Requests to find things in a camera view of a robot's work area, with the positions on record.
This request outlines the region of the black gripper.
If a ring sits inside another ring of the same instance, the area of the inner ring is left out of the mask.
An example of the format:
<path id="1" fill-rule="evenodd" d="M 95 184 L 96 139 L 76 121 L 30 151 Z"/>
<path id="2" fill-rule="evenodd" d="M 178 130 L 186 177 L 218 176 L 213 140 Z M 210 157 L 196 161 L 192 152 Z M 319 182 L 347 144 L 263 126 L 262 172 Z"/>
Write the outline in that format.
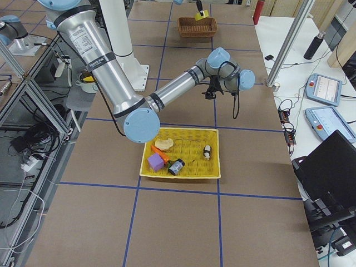
<path id="1" fill-rule="evenodd" d="M 203 11 L 202 2 L 200 0 L 196 0 L 196 6 L 198 11 Z"/>

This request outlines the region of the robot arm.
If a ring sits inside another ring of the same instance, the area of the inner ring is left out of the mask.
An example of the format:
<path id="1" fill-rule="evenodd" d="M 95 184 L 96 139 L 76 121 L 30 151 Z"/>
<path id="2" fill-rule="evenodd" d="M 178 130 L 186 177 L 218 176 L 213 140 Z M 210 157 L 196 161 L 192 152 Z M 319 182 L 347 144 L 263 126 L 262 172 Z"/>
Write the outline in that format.
<path id="1" fill-rule="evenodd" d="M 67 12 L 80 5 L 82 1 L 40 1 L 44 7 L 58 12 Z M 106 24 L 109 19 L 120 19 L 126 6 L 130 1 L 89 1 L 88 5 L 96 5 L 98 13 L 102 15 Z M 28 37 L 28 32 L 22 25 L 17 16 L 3 16 L 1 17 L 1 41 L 4 45 L 9 45 L 14 40 L 24 40 Z"/>
<path id="2" fill-rule="evenodd" d="M 223 85 L 230 93 L 254 86 L 253 71 L 241 69 L 230 54 L 219 47 L 164 87 L 143 97 L 134 92 L 116 55 L 99 32 L 95 24 L 96 12 L 89 1 L 40 3 L 47 12 L 49 26 L 69 36 L 87 70 L 92 72 L 109 97 L 114 118 L 132 142 L 153 140 L 160 129 L 158 112 L 206 78 Z"/>

